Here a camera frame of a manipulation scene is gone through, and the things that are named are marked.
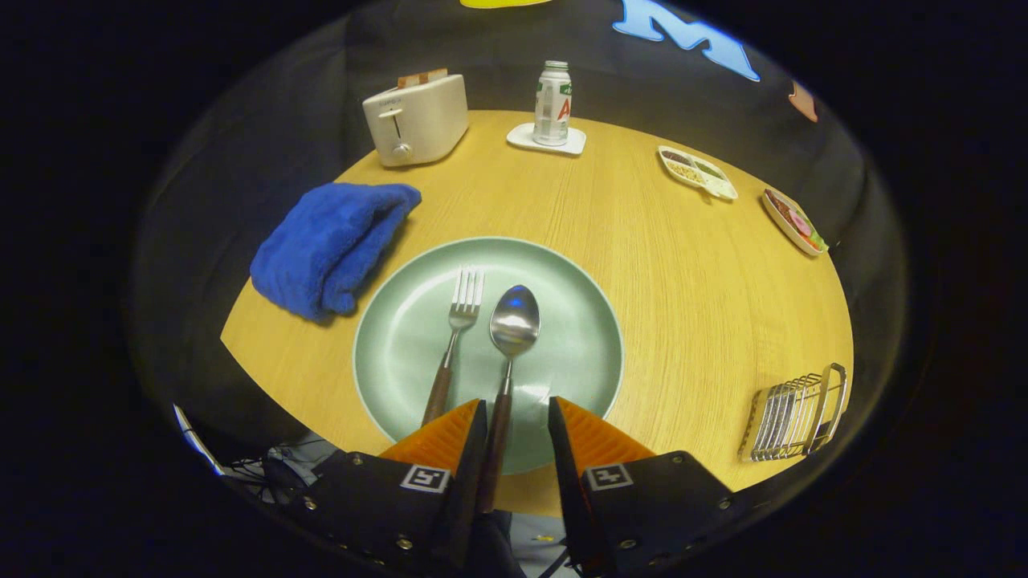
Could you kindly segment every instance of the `letter m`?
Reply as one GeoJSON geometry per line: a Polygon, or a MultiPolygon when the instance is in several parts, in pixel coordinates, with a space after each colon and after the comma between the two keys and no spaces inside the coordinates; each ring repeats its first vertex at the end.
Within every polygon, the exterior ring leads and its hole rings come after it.
{"type": "Polygon", "coordinates": [[[680,48],[691,50],[706,40],[710,46],[703,49],[703,56],[708,61],[760,82],[761,77],[749,66],[746,52],[738,40],[701,22],[682,22],[678,16],[653,0],[622,1],[625,5],[625,20],[614,23],[614,30],[660,42],[664,35],[653,28],[653,23],[656,22],[680,48]]]}

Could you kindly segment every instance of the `metal rack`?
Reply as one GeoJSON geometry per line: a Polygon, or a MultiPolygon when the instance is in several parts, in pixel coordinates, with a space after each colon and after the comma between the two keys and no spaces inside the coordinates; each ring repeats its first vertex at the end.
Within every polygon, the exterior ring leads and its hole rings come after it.
{"type": "Polygon", "coordinates": [[[832,363],[754,396],[748,425],[739,446],[743,462],[766,462],[809,456],[828,443],[839,427],[847,393],[846,368],[832,363]],[[832,373],[839,383],[830,386],[832,373]],[[824,422],[829,392],[838,390],[831,420],[824,422]]]}

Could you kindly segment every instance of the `silver fork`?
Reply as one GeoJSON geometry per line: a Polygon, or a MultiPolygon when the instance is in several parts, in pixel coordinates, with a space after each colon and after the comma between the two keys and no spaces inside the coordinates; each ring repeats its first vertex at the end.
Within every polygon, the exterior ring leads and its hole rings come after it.
{"type": "Polygon", "coordinates": [[[449,384],[452,371],[450,363],[453,361],[453,348],[456,347],[456,337],[461,331],[471,327],[478,319],[478,310],[482,306],[482,288],[485,286],[485,272],[472,268],[461,267],[456,276],[456,286],[453,287],[453,300],[450,303],[449,322],[450,345],[446,348],[446,354],[439,363],[439,370],[436,371],[436,380],[432,383],[432,392],[429,394],[429,403],[425,407],[425,418],[421,425],[426,425],[432,420],[446,412],[446,398],[449,396],[449,384]]]}

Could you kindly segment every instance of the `wooden table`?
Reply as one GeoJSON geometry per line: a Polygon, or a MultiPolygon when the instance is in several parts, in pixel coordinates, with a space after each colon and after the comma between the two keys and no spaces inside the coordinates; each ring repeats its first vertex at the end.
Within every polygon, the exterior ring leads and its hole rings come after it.
{"type": "MultiPolygon", "coordinates": [[[[471,111],[448,157],[384,169],[372,152],[339,177],[408,183],[424,197],[358,306],[402,264],[443,243],[503,236],[545,245],[592,276],[621,323],[624,377],[610,423],[658,454],[689,451],[733,491],[798,463],[741,463],[736,451],[757,390],[833,361],[852,369],[849,313],[832,259],[800,252],[761,207],[765,183],[739,169],[583,118],[572,120],[588,136],[579,157],[507,144],[507,133],[526,121],[530,113],[471,111]],[[711,198],[673,180],[659,144],[718,164],[739,198],[711,198]]],[[[248,282],[221,338],[300,422],[342,449],[374,455],[392,442],[354,383],[360,314],[317,325],[248,282]]],[[[426,395],[431,383],[426,375],[426,395]]],[[[502,478],[497,507],[559,516],[553,465],[502,478]]]]}

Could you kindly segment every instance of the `wooden handle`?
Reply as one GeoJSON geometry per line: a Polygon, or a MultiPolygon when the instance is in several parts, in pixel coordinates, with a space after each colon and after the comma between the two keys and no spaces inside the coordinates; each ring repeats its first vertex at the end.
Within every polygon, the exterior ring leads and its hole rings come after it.
{"type": "Polygon", "coordinates": [[[429,393],[429,404],[425,407],[425,418],[421,426],[446,412],[446,398],[449,396],[449,382],[453,371],[442,364],[436,371],[436,381],[432,382],[432,392],[429,393]]]}
{"type": "Polygon", "coordinates": [[[492,423],[489,424],[489,436],[485,440],[485,464],[478,478],[478,511],[492,511],[492,502],[497,496],[497,482],[500,481],[500,471],[504,467],[504,451],[507,449],[507,431],[511,425],[511,396],[497,395],[492,406],[492,423]]]}

